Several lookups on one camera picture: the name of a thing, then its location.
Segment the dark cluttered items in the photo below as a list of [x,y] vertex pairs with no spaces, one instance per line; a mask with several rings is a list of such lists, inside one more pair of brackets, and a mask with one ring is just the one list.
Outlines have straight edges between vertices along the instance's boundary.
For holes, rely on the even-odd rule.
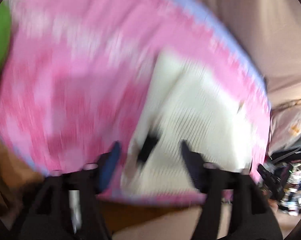
[[281,211],[292,216],[301,214],[301,140],[267,156],[257,171],[261,188]]

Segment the pink floral bed sheet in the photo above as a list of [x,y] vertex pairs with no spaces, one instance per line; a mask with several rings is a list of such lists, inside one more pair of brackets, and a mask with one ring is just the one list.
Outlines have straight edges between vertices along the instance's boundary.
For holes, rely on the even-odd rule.
[[254,181],[270,128],[265,82],[232,34],[196,0],[0,0],[12,18],[0,75],[0,137],[44,174],[70,173],[118,141],[103,198],[150,205],[199,203],[193,192],[133,195],[122,174],[159,54],[202,63],[246,110]]

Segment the white red black knit sweater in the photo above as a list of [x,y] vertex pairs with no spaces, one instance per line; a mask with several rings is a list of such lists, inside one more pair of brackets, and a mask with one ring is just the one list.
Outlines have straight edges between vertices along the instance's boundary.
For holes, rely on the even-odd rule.
[[133,195],[195,191],[181,155],[183,140],[225,171],[239,172],[252,161],[252,126],[240,102],[206,65],[164,50],[130,141],[123,191]]

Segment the floral cream pillow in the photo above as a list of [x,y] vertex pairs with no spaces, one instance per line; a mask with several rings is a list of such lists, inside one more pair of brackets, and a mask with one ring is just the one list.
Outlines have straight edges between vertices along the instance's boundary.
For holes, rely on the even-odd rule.
[[301,100],[277,106],[271,111],[268,155],[286,150],[301,137]]

